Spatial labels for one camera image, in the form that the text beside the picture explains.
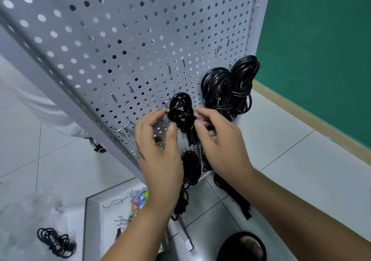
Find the person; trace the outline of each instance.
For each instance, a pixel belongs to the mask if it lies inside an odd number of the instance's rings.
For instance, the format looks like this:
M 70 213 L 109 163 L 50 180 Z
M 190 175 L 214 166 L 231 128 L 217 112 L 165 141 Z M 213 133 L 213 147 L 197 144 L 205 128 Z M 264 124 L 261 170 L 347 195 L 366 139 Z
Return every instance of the person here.
M 238 127 L 216 110 L 195 110 L 202 121 L 196 121 L 194 126 L 215 172 L 262 213 L 299 261 L 371 260 L 370 242 L 256 170 Z M 148 200 L 102 261 L 147 261 L 157 256 L 183 182 L 176 124 L 171 123 L 167 130 L 165 150 L 156 145 L 153 137 L 153 127 L 165 113 L 154 110 L 136 125 L 139 164 L 148 186 Z M 207 131 L 209 125 L 215 131 Z
M 90 137 L 2 55 L 0 55 L 0 80 L 11 88 L 17 99 L 45 125 L 66 136 L 88 139 L 96 152 L 106 152 L 103 146 Z

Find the white plastic bag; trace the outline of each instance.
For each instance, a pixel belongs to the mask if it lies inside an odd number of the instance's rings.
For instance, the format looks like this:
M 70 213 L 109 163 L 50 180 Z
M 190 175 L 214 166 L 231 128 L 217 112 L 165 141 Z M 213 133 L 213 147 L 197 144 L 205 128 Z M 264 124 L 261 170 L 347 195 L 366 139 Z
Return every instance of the white plastic bag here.
M 0 210 L 0 261 L 57 261 L 48 246 L 37 238 L 39 228 L 54 228 L 59 235 L 67 234 L 65 214 L 59 195 L 52 189 L 35 191 Z

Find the green board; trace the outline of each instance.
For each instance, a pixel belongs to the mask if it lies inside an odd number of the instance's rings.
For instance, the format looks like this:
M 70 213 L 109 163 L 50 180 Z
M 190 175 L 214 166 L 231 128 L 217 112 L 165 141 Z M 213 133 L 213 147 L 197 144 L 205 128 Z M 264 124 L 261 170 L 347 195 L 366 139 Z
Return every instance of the green board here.
M 371 0 L 269 0 L 256 80 L 371 148 Z

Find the pegboard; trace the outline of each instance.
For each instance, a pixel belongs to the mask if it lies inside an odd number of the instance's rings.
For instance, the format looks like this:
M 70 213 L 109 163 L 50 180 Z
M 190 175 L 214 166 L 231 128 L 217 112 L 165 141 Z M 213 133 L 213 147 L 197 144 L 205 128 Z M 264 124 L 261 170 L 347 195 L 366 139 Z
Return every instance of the pegboard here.
M 136 162 L 134 125 L 163 100 L 187 92 L 203 106 L 200 84 L 211 68 L 248 51 L 256 0 L 1 0 L 11 32 L 97 126 Z M 114 133 L 130 124 L 123 133 Z M 155 127 L 165 136 L 169 121 Z M 179 149 L 188 147 L 179 132 Z

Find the wall trim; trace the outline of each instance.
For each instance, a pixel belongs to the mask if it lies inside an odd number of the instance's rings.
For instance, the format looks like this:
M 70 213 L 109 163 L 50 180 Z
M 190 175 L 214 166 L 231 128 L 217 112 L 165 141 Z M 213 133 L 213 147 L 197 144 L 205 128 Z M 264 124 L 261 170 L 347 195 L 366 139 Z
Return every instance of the wall trim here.
M 253 90 L 371 166 L 371 150 L 257 81 Z

